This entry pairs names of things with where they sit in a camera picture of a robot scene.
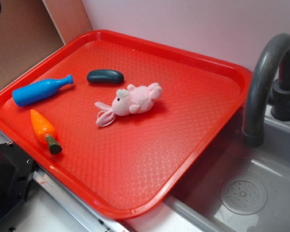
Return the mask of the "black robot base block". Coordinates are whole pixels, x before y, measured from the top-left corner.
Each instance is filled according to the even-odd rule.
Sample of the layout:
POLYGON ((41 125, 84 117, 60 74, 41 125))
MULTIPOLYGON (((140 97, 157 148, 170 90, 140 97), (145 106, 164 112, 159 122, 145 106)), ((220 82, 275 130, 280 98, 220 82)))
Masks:
POLYGON ((0 223, 27 200, 35 166, 17 144, 0 144, 0 223))

